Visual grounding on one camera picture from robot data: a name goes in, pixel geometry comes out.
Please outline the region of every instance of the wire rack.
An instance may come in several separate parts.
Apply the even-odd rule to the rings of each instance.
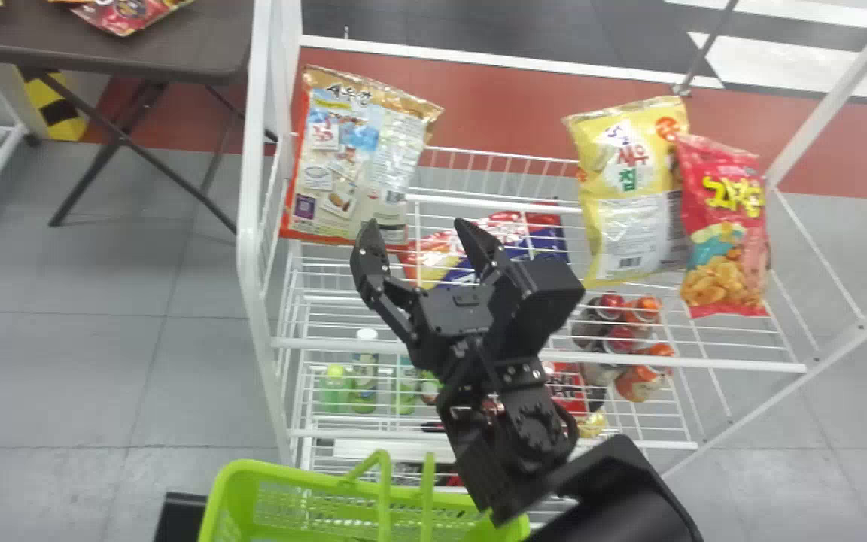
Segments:
[[[395,408],[402,404],[397,399],[403,393],[397,361],[406,354],[405,346],[352,288],[349,247],[279,237],[295,142],[281,137],[272,165],[264,169],[263,128],[272,123],[285,134],[291,126],[299,21],[295,0],[256,3],[237,233],[241,288],[274,435],[284,462],[310,470],[345,471],[383,447],[410,483],[412,464],[422,460],[424,452],[436,453],[444,464],[454,457],[443,433],[430,427],[437,421],[430,406],[416,401],[412,412]],[[838,92],[822,101],[767,169],[773,250],[767,316],[689,319],[678,294],[683,273],[657,274],[610,288],[628,299],[653,295],[661,300],[653,340],[670,344],[677,356],[664,358],[671,377],[647,402],[632,403],[614,388],[605,388],[607,424],[596,438],[582,439],[575,453],[622,433],[670,476],[867,340],[867,295],[854,297],[858,288],[844,281],[828,258],[832,246],[811,235],[812,225],[799,217],[798,200],[777,189],[866,71],[867,46],[838,83]],[[553,256],[567,257],[574,271],[584,274],[591,255],[577,203],[575,168],[573,160],[561,158],[427,148],[406,197],[413,241],[406,253],[419,254],[420,239],[450,230],[458,216],[476,220],[493,212],[517,212],[523,230],[529,230],[532,213],[553,213],[561,219],[567,246]],[[530,257],[543,253],[530,237],[527,243]],[[392,273],[405,278],[403,261],[391,261]],[[587,292],[584,302],[599,293]],[[575,311],[551,336],[541,361],[568,364],[568,371],[583,370],[586,364],[659,364],[650,356],[582,351],[574,342],[577,336],[571,335],[578,317]],[[358,340],[357,330],[364,328],[376,330],[378,339]],[[375,408],[365,409],[369,412],[354,412],[350,404],[323,396],[326,368],[354,366],[352,355],[358,353],[379,355],[378,394]],[[596,390],[585,385],[581,391]],[[445,471],[438,480],[446,483],[449,477]],[[569,505],[564,500],[541,502],[531,518],[548,521]]]

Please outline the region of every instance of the shrimp chip bag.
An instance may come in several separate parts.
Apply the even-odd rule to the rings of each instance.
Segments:
[[[756,155],[709,138],[678,134],[684,174],[681,217],[691,236],[681,297],[692,318],[733,312],[767,315],[764,178]]]
[[[674,134],[688,130],[678,96],[660,96],[563,119],[578,154],[578,200],[597,288],[684,268],[681,179]]]

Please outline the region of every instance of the table leg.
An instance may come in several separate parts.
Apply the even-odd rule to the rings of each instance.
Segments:
[[[162,96],[165,90],[165,84],[154,84],[149,81],[142,82],[141,85],[138,86],[138,89],[135,89],[130,101],[126,104],[121,113],[117,114],[115,120],[118,126],[121,126],[123,133],[132,133],[135,127],[138,126],[142,119],[144,119],[145,114],[147,114],[149,109],[154,106],[156,100]],[[59,209],[57,209],[56,213],[52,215],[52,218],[49,220],[49,226],[62,226],[62,223],[65,222],[66,215],[68,215],[70,210],[72,210],[72,206],[75,206],[75,203],[78,202],[79,198],[81,198],[86,192],[86,189],[93,184],[93,181],[96,180],[96,176],[99,176],[99,172],[102,171],[102,168],[106,167],[106,164],[111,160],[111,158],[113,158],[116,151],[120,150],[120,147],[123,147],[123,142],[114,139],[113,141],[110,141],[110,143],[107,143],[105,147],[100,148],[99,153],[96,154],[96,157],[93,158],[92,163],[89,165],[89,169],[86,169],[85,174],[82,175],[79,182],[77,182],[75,187],[72,188],[72,192],[69,192],[68,196],[65,196],[62,205],[59,205]]]
[[[70,92],[69,89],[66,89],[65,86],[61,85],[55,79],[52,79],[52,77],[47,72],[42,72],[41,76],[39,76],[39,79],[41,79],[42,83],[45,83],[45,85],[48,86],[50,89],[55,90],[55,92],[58,93],[59,96],[62,96],[64,99],[67,99],[69,102],[71,102],[72,105],[75,105],[77,109],[85,113],[90,119],[95,120],[97,123],[101,124],[101,126],[105,128],[106,131],[108,131],[111,135],[113,135],[113,137],[117,137],[117,143],[119,145],[123,145],[124,147],[128,147],[134,150],[136,154],[140,155],[140,157],[142,158],[145,158],[145,161],[148,161],[150,164],[154,165],[156,169],[162,172],[165,176],[168,176],[168,178],[178,184],[180,188],[189,192],[190,195],[193,196],[193,198],[196,198],[196,200],[199,200],[200,203],[206,206],[206,208],[209,209],[209,211],[212,212],[214,216],[216,216],[216,218],[219,219],[220,222],[227,227],[227,229],[230,229],[232,233],[236,233],[236,223],[230,220],[230,217],[227,216],[227,213],[224,213],[223,209],[220,209],[220,207],[217,206],[212,199],[207,198],[207,196],[204,195],[203,192],[200,192],[199,189],[190,184],[189,181],[186,181],[186,179],[183,178],[182,175],[179,175],[178,172],[175,171],[175,169],[169,167],[165,164],[165,162],[155,157],[155,155],[149,152],[147,148],[144,148],[141,145],[135,143],[135,141],[133,141],[133,139],[129,137],[128,133],[124,132],[122,129],[120,129],[120,127],[116,126],[116,124],[113,124],[110,120],[106,119],[106,117],[103,117],[102,114],[96,110],[96,108],[84,102],[83,99],[80,99],[79,96],[76,96],[74,93]]]
[[[240,117],[240,120],[247,120],[247,115],[245,113],[243,113],[243,111],[241,111],[238,107],[234,106],[227,99],[226,96],[221,95],[219,90],[216,90],[213,87],[210,87],[209,85],[203,85],[203,86],[206,88],[207,93],[210,93],[210,95],[213,96],[217,100],[217,102],[223,104],[223,106],[226,106],[226,108],[228,110],[230,110],[230,112],[232,112],[232,114],[236,114],[237,117]],[[279,141],[278,138],[276,138],[276,134],[272,133],[272,131],[269,131],[266,128],[263,128],[263,132],[272,143],[276,143]]]

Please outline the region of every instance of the nutrition label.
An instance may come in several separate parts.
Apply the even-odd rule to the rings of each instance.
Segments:
[[[598,278],[613,280],[684,261],[681,191],[600,199]]]

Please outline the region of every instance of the bottle cap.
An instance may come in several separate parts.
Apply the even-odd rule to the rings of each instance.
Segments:
[[[372,328],[364,328],[357,330],[357,340],[376,340],[376,330]]]

